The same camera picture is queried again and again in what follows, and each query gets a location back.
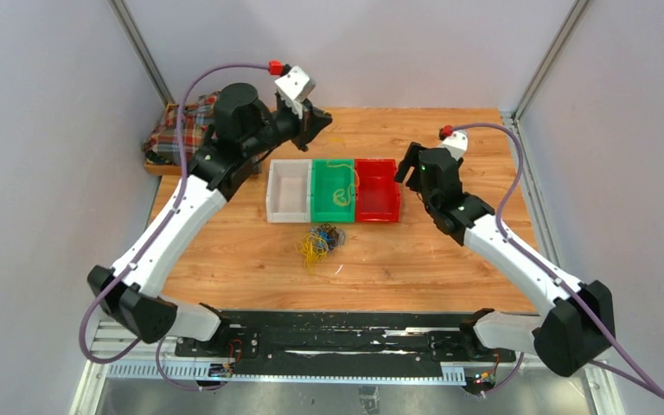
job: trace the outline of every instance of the gray wall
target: gray wall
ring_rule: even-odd
[[[0,414],[67,413],[86,274],[145,224],[161,109],[108,2],[0,2]]]
[[[523,127],[564,268],[612,289],[618,340],[664,386],[664,2],[593,2]]]
[[[126,2],[177,98],[212,65],[280,59],[316,79],[317,105],[512,109],[573,0]],[[246,72],[197,91],[242,79],[270,99]]]

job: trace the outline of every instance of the divided container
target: divided container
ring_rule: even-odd
[[[354,161],[313,160],[311,170],[311,221],[354,222]]]
[[[393,180],[398,169],[396,161],[356,159],[354,166],[360,178],[355,201],[355,220],[398,222],[400,189],[399,184]]]
[[[265,194],[269,223],[311,221],[311,164],[311,160],[271,160]]]

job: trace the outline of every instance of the wooden tabletop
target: wooden tabletop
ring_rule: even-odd
[[[438,143],[439,128],[475,121],[500,123],[497,110],[328,109],[335,119],[306,153],[284,144],[272,158],[393,158],[408,144]],[[211,219],[171,272],[164,294],[218,309],[533,311],[528,300],[492,265],[441,234],[417,196],[401,189],[400,223],[339,225],[347,243],[323,259],[310,275],[294,248],[310,224],[265,221],[264,173],[249,179]],[[469,132],[461,178],[465,191],[496,207],[514,179],[505,135]],[[157,214],[178,178],[165,176],[156,198]],[[505,221],[535,246],[520,191]]]

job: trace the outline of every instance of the gray floor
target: gray floor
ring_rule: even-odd
[[[162,380],[105,383],[99,414],[568,414],[594,413],[583,376],[560,378],[544,368],[522,370],[484,401],[456,386],[362,386],[230,383],[219,391],[188,393]]]

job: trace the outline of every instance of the plaid fabric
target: plaid fabric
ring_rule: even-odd
[[[187,105],[184,108],[184,125],[182,126],[184,136],[184,149],[187,159],[192,158],[194,153],[202,145],[205,131],[213,123],[213,107],[219,93],[203,95],[196,104]],[[177,105],[167,105],[164,114],[156,123],[154,131],[142,145],[142,152],[146,160],[154,164],[179,165],[179,149],[174,141],[176,130]]]

